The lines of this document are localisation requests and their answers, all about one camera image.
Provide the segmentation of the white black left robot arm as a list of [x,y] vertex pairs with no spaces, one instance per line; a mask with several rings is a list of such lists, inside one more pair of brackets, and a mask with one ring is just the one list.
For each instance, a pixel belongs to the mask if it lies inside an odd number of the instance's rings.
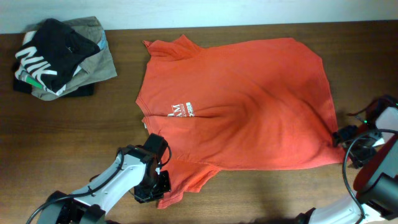
[[38,223],[107,223],[106,214],[131,190],[139,203],[159,200],[171,191],[169,173],[159,161],[143,146],[120,148],[103,173],[71,194],[54,192],[27,222],[38,215]]

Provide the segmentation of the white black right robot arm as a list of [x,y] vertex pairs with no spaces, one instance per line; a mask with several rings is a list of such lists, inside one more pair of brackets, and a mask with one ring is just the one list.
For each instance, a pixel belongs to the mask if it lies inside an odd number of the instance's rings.
[[371,223],[397,218],[397,104],[365,108],[360,126],[333,133],[345,150],[342,176],[348,196],[299,214],[301,224]]

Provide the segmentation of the red orange t-shirt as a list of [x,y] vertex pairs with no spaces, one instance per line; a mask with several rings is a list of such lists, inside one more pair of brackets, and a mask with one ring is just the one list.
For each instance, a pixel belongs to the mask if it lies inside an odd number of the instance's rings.
[[297,170],[340,163],[320,56],[293,38],[203,48],[185,36],[145,41],[136,99],[151,134],[172,151],[171,191],[158,208],[199,192],[221,170]]

